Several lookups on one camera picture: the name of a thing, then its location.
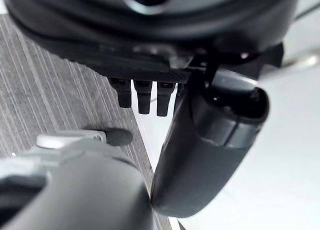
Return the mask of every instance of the gray wood grain floor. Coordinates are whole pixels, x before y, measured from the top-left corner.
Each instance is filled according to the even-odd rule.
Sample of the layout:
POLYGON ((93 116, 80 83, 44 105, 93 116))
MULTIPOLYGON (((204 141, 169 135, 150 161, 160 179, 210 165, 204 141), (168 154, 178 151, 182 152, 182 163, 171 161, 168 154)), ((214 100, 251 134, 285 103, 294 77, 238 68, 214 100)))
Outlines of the gray wood grain floor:
MULTIPOLYGON (((148 189, 153 172, 131 109, 118 107, 106 77, 40 48, 0 15, 0 157, 28 150, 40 133, 70 129, 130 130, 120 148, 141 170, 148 189)), ((155 216, 158 229, 171 229, 155 216)))

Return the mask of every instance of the black cable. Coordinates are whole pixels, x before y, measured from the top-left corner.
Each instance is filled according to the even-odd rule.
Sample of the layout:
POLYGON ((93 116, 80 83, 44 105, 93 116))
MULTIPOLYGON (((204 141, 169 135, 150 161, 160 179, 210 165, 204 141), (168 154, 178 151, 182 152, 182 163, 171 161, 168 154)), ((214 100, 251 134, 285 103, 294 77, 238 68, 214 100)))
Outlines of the black cable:
POLYGON ((320 2, 318 2, 317 4, 311 6, 310 8, 308 8, 307 10, 304 10, 302 13, 298 14, 294 21, 299 21, 300 19, 306 17, 307 15, 311 14, 312 12, 314 12, 315 10, 320 8, 320 2))

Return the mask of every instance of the black rubber tip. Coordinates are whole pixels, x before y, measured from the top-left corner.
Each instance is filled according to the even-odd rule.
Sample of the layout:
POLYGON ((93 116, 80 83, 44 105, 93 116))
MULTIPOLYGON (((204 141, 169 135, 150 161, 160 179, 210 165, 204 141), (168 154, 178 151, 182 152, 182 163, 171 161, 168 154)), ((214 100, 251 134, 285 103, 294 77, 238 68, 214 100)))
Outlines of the black rubber tip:
POLYGON ((105 129, 93 129, 92 127, 86 127, 86 130, 94 130, 104 132, 106 135, 106 143, 113 147, 122 147, 129 145, 134 139, 133 134, 123 128, 105 128, 105 129))

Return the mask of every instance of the white plastic part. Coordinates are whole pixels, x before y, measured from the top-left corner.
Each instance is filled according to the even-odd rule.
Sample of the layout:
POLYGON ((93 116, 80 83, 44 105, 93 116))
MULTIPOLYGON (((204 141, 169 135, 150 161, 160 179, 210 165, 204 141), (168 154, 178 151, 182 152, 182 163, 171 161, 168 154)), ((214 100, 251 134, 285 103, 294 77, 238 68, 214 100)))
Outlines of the white plastic part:
POLYGON ((59 149, 81 139, 95 139, 102 143, 107 142, 107 136, 103 131, 65 130, 54 134, 40 134, 36 139, 36 145, 44 149, 59 149))
POLYGON ((153 230, 140 171, 120 149, 102 142, 103 132, 63 131, 41 135, 30 151, 0 159, 0 180, 18 176, 46 181, 1 230, 153 230))

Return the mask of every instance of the black plastic housing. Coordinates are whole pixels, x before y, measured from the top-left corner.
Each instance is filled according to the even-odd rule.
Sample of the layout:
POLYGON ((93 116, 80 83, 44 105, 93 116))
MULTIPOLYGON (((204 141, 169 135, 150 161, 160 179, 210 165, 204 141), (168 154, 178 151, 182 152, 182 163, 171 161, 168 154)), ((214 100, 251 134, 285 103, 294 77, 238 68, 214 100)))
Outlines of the black plastic housing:
POLYGON ((151 204, 166 216, 186 218, 203 209, 233 175, 269 113, 262 89, 235 102, 207 95, 203 82, 192 76, 154 174, 151 204))

